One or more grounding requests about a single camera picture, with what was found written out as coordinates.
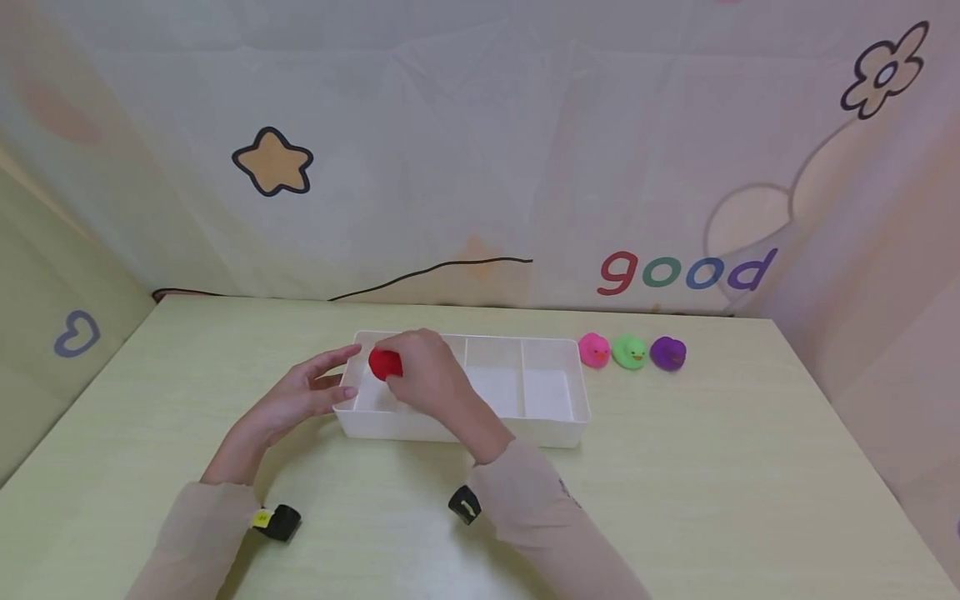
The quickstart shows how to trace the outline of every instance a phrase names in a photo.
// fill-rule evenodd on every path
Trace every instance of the black line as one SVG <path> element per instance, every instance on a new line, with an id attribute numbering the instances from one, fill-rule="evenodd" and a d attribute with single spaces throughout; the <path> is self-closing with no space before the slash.
<path id="1" fill-rule="evenodd" d="M 399 276 L 392 281 L 387 281 L 382 285 L 377 285 L 376 287 L 372 287 L 368 290 L 360 290 L 359 292 L 350 292 L 349 294 L 343 294 L 342 296 L 331 298 L 330 300 L 328 300 L 328 302 L 343 300 L 344 298 L 349 298 L 350 296 L 358 296 L 360 294 L 366 294 L 367 292 L 375 292 L 377 290 L 382 290 L 385 287 L 389 287 L 395 283 L 401 282 L 403 279 L 409 279 L 410 277 L 416 277 L 418 275 L 430 273 L 431 271 L 436 271 L 441 267 L 449 267 L 450 265 L 482 265 L 488 262 L 499 262 L 501 260 L 509 260 L 511 262 L 522 262 L 526 264 L 533 262 L 532 258 L 513 258 L 512 256 L 501 256 L 500 258 L 484 258 L 483 260 L 451 260 L 449 262 L 442 262 L 439 265 L 434 265 L 429 269 L 424 269 L 422 271 L 414 271 L 413 273 L 408 273 L 407 275 Z"/>

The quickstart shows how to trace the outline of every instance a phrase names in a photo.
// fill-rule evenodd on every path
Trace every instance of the tray divider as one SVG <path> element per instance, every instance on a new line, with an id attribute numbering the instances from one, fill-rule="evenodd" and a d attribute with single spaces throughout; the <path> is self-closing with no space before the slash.
<path id="1" fill-rule="evenodd" d="M 516 394 L 517 416 L 520 419 L 527 418 L 527 345 L 524 340 L 517 340 L 520 343 L 520 379 Z"/>

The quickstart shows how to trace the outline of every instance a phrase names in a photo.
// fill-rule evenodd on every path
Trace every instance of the yellow label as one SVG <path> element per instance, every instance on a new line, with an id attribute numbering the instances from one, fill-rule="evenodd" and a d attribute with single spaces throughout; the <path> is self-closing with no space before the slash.
<path id="1" fill-rule="evenodd" d="M 260 509 L 256 512 L 256 515 L 253 516 L 250 525 L 253 527 L 266 527 L 270 524 L 270 517 L 274 515 L 273 511 L 268 511 L 267 509 Z"/>

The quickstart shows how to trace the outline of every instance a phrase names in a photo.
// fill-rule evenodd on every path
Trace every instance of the wall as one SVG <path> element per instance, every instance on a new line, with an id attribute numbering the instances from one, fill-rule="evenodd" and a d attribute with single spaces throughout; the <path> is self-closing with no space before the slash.
<path id="1" fill-rule="evenodd" d="M 108 251 L 14 174 L 24 177 L 0 150 L 0 485 L 153 306 Z"/>

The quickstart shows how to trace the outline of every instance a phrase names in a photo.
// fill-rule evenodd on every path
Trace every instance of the beige sleeve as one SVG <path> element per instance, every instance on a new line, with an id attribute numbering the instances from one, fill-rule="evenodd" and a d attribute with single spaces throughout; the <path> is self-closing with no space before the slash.
<path id="1" fill-rule="evenodd" d="M 649 599 L 535 447 L 514 440 L 494 462 L 474 467 L 467 486 L 497 538 L 530 561 L 563 600 Z"/>
<path id="2" fill-rule="evenodd" d="M 259 509 L 249 486 L 187 484 L 127 600 L 214 600 Z"/>

